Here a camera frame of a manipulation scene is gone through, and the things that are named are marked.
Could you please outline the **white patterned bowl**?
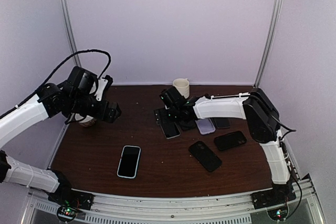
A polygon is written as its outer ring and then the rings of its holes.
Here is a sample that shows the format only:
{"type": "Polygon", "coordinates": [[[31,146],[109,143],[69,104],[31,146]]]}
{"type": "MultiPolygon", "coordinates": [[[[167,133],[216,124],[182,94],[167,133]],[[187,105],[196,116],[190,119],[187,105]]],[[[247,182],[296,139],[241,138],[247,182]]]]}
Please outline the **white patterned bowl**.
{"type": "Polygon", "coordinates": [[[75,114],[75,121],[83,127],[90,127],[96,123],[96,119],[91,116],[82,116],[80,114],[75,114]]]}

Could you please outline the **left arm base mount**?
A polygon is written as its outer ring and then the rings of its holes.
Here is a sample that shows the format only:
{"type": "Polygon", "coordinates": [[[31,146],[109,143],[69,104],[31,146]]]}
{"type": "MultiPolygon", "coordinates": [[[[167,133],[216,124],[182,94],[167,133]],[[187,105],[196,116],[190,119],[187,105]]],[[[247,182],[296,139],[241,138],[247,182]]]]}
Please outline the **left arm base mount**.
{"type": "Polygon", "coordinates": [[[47,195],[49,201],[77,210],[90,210],[94,199],[93,194],[76,190],[71,190],[70,193],[63,195],[59,193],[47,193],[47,195]]]}

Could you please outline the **cream textured mug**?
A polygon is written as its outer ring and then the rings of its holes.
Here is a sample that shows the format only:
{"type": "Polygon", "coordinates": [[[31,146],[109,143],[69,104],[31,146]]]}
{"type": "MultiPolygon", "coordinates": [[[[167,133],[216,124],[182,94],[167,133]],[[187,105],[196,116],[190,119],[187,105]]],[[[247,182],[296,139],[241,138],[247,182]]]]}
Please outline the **cream textured mug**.
{"type": "Polygon", "coordinates": [[[173,81],[173,86],[179,91],[184,98],[190,96],[190,82],[187,78],[178,78],[173,81]]]}

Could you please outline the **purple smartphone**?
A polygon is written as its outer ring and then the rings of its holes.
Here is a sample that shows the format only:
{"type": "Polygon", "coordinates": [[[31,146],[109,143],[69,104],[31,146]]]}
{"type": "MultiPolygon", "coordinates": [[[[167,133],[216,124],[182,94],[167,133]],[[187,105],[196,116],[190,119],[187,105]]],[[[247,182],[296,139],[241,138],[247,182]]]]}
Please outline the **purple smartphone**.
{"type": "Polygon", "coordinates": [[[230,121],[228,118],[214,118],[214,125],[217,129],[228,129],[230,128],[230,121]]]}

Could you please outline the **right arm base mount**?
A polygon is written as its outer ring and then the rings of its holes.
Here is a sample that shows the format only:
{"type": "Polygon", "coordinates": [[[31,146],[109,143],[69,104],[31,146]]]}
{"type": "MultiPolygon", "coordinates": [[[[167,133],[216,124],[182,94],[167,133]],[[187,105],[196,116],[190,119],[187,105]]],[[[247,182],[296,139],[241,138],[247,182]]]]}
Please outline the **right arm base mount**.
{"type": "Polygon", "coordinates": [[[295,200],[296,194],[291,191],[285,194],[282,191],[269,189],[251,194],[254,209],[269,208],[277,205],[285,205],[288,201],[295,200]]]}

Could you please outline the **black phone case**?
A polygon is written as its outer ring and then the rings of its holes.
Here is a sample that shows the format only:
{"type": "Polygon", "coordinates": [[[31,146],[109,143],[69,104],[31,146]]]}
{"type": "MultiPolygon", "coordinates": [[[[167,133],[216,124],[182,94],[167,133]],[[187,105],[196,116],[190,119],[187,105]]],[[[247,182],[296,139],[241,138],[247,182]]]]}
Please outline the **black phone case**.
{"type": "Polygon", "coordinates": [[[222,160],[203,141],[195,142],[188,151],[210,173],[222,165],[222,160]]]}
{"type": "Polygon", "coordinates": [[[247,139],[241,131],[231,132],[214,138],[214,144],[219,151],[229,150],[247,143],[247,139]]]}

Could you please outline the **black phone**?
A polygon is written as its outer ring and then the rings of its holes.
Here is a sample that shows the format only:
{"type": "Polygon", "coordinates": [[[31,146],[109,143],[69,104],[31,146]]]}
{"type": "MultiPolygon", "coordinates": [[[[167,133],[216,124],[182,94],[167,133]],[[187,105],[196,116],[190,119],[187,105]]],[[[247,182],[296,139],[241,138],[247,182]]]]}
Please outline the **black phone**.
{"type": "Polygon", "coordinates": [[[182,131],[192,130],[197,127],[194,121],[180,121],[178,124],[182,131]]]}
{"type": "Polygon", "coordinates": [[[161,129],[166,139],[172,139],[181,135],[175,123],[164,123],[161,125],[161,129]]]}

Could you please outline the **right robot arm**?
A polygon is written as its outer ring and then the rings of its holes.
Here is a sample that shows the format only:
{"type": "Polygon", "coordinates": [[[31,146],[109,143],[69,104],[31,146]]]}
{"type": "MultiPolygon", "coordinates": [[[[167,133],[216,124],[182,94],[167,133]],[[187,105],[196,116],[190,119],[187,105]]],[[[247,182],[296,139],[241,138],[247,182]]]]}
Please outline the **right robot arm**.
{"type": "Polygon", "coordinates": [[[269,192],[272,203],[279,204],[289,196],[286,185],[290,179],[287,154],[282,144],[283,134],[279,113],[262,89],[235,95],[204,95],[183,97],[176,87],[160,94],[168,120],[196,121],[210,118],[235,118],[247,122],[249,134],[262,147],[271,171],[273,184],[269,192]]]}

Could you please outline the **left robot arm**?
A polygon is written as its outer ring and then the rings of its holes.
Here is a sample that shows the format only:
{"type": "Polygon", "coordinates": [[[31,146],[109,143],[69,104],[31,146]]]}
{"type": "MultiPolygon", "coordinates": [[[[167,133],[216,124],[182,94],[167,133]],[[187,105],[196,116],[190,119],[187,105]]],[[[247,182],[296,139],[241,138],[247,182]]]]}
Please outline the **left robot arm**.
{"type": "MultiPolygon", "coordinates": [[[[74,67],[63,83],[42,84],[33,96],[1,118],[1,146],[6,145],[31,126],[61,113],[66,124],[89,125],[93,121],[113,123],[121,110],[117,103],[105,100],[113,83],[106,75],[74,67]]],[[[76,197],[71,185],[60,172],[39,169],[19,162],[1,151],[1,182],[15,183],[54,193],[64,205],[71,205],[76,197]]]]}

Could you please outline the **aluminium corner post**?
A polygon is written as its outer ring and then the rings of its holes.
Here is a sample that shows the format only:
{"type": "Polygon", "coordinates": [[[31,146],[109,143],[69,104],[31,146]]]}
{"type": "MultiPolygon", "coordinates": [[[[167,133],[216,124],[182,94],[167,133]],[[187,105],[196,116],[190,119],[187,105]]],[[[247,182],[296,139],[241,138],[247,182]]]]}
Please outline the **aluminium corner post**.
{"type": "Polygon", "coordinates": [[[66,36],[68,39],[70,51],[71,53],[75,53],[77,51],[77,46],[75,42],[74,32],[73,32],[72,25],[71,25],[71,19],[70,19],[67,0],[60,0],[60,6],[61,6],[62,15],[63,15],[66,36]]]}
{"type": "Polygon", "coordinates": [[[283,3],[283,0],[274,0],[272,13],[271,13],[270,24],[269,24],[268,33],[267,33],[267,38],[266,38],[265,46],[264,46],[264,49],[263,49],[259,69],[258,69],[256,79],[255,79],[255,82],[254,82],[254,87],[255,88],[260,86],[262,77],[263,77],[264,72],[266,70],[267,61],[268,61],[268,58],[270,56],[272,43],[273,43],[274,38],[275,38],[276,27],[277,27],[277,24],[278,24],[278,21],[279,21],[280,13],[281,13],[282,3],[283,3]]]}

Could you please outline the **phone in light-blue case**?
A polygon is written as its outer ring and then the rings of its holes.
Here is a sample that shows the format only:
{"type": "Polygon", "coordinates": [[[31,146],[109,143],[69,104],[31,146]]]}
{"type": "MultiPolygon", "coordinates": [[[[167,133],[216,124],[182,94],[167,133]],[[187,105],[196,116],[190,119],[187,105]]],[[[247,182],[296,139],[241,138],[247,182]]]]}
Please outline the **phone in light-blue case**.
{"type": "Polygon", "coordinates": [[[126,179],[135,179],[141,156],[139,146],[125,145],[122,149],[117,176],[126,179]]]}

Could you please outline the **right aluminium corner post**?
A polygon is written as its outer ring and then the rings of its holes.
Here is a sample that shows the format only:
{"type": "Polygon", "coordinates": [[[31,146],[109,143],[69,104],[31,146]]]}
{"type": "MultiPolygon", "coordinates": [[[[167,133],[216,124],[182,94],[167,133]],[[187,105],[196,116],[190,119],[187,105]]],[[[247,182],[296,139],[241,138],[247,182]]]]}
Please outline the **right aluminium corner post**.
{"type": "Polygon", "coordinates": [[[266,70],[267,61],[268,61],[268,58],[270,56],[272,43],[273,43],[274,38],[275,38],[276,27],[277,27],[277,24],[278,24],[278,21],[279,21],[280,13],[281,13],[282,3],[283,3],[283,0],[274,0],[272,13],[271,13],[270,24],[269,24],[268,33],[267,33],[267,38],[266,38],[265,46],[264,46],[264,49],[263,49],[259,69],[258,69],[256,79],[255,79],[255,82],[254,82],[254,87],[255,88],[260,86],[262,77],[263,77],[264,72],[266,70]]]}

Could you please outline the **lilac silicone phone case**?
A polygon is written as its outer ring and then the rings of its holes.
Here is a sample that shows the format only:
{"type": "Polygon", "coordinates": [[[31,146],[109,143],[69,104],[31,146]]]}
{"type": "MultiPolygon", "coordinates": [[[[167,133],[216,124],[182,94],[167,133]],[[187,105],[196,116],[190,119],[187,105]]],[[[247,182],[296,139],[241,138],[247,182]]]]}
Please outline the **lilac silicone phone case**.
{"type": "Polygon", "coordinates": [[[216,131],[211,119],[199,119],[195,123],[201,135],[212,134],[216,131]]]}

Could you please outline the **left aluminium corner post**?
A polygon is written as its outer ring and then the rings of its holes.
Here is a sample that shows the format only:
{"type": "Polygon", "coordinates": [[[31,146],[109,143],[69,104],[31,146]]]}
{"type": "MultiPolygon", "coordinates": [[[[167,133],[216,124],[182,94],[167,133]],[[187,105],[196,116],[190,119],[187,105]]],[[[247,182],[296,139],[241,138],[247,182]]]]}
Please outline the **left aluminium corner post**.
{"type": "Polygon", "coordinates": [[[66,36],[68,39],[70,51],[71,53],[75,53],[77,51],[77,46],[75,42],[74,32],[73,32],[72,25],[71,25],[71,19],[70,19],[67,0],[60,0],[60,6],[61,6],[62,15],[63,15],[66,36]]]}

